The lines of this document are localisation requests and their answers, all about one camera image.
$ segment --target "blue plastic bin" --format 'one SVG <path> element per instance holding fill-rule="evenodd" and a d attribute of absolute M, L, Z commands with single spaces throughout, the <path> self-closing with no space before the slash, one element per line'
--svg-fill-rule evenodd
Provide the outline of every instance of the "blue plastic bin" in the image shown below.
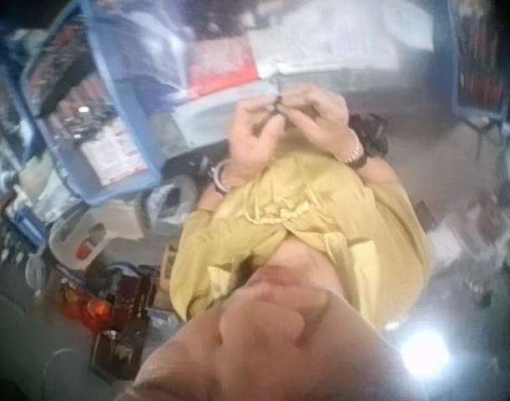
<path fill-rule="evenodd" d="M 44 49 L 53 42 L 63 27 L 71 18 L 83 18 L 80 3 L 70 3 L 57 17 L 53 26 L 49 29 L 48 36 L 42 48 L 29 61 L 21 77 L 21 87 L 26 95 L 29 108 L 38 124 L 43 138 L 52 150 L 60 164 L 69 175 L 69 183 L 73 190 L 79 194 L 87 203 L 92 206 L 98 205 L 121 195 L 156 186 L 162 179 L 161 170 L 165 163 L 165 155 L 161 150 L 159 140 L 153 132 L 149 118 L 144 113 L 141 103 L 134 95 L 134 86 L 129 79 L 116 75 L 116 72 L 109 69 L 112 62 L 106 63 L 106 58 L 113 57 L 115 48 L 109 48 L 109 53 L 104 53 L 101 43 L 96 39 L 94 23 L 89 18 L 83 18 L 88 45 L 91 48 L 95 72 L 97 73 L 102 86 L 106 88 L 109 102 L 114 106 L 117 117 L 129 132 L 131 138 L 141 154 L 146 170 L 137 172 L 112 184 L 103 185 L 95 172 L 95 169 L 88 162 L 88 159 L 80 147 L 68 149 L 60 146 L 56 140 L 56 130 L 48 120 L 47 115 L 41 115 L 41 101 L 36 100 L 28 89 L 29 80 L 41 62 Z"/>
<path fill-rule="evenodd" d="M 19 170 L 44 151 L 45 142 L 12 70 L 9 60 L 0 54 L 0 141 L 11 151 Z"/>

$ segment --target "hand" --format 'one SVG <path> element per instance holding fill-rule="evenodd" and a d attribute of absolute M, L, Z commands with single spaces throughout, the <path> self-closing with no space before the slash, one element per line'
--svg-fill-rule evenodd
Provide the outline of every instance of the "hand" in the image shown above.
<path fill-rule="evenodd" d="M 301 85 L 284 93 L 277 107 L 320 150 L 339 160 L 353 154 L 356 134 L 349 128 L 349 110 L 342 96 Z"/>
<path fill-rule="evenodd" d="M 258 98 L 243 102 L 236 109 L 229 137 L 230 163 L 223 173 L 225 185 L 242 186 L 273 160 L 275 148 L 285 134 L 285 118 L 271 117 L 274 102 L 275 98 Z"/>

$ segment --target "cable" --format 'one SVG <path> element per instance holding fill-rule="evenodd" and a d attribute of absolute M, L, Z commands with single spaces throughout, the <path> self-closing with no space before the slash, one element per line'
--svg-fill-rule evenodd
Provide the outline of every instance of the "cable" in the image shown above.
<path fill-rule="evenodd" d="M 74 350 L 74 348 L 60 348 L 51 354 L 51 356 L 49 357 L 49 359 L 43 366 L 42 380 L 41 380 L 41 398 L 43 401 L 47 401 L 47 371 L 48 371 L 48 367 L 50 366 L 54 357 L 57 357 L 58 355 L 61 355 L 64 353 L 77 353 L 77 352 Z"/>

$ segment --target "yellow garment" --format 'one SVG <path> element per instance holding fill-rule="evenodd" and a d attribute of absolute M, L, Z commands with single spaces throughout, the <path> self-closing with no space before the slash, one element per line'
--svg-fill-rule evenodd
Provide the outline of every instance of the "yellow garment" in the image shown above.
<path fill-rule="evenodd" d="M 427 243 L 405 190 L 366 185 L 356 172 L 303 141 L 257 180 L 229 193 L 214 213 L 185 222 L 170 282 L 187 319 L 235 287 L 241 262 L 263 266 L 288 236 L 323 252 L 347 301 L 374 327 L 400 317 L 427 284 Z"/>

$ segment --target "bright light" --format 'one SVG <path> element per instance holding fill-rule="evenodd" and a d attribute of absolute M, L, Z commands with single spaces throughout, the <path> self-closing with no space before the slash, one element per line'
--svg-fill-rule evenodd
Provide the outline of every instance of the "bright light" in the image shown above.
<path fill-rule="evenodd" d="M 414 334 L 401 347 L 406 368 L 414 376 L 440 372 L 449 362 L 449 352 L 438 333 L 424 330 Z"/>
<path fill-rule="evenodd" d="M 394 330 L 397 330 L 401 326 L 401 322 L 388 322 L 385 326 L 385 330 L 388 332 L 393 332 Z"/>

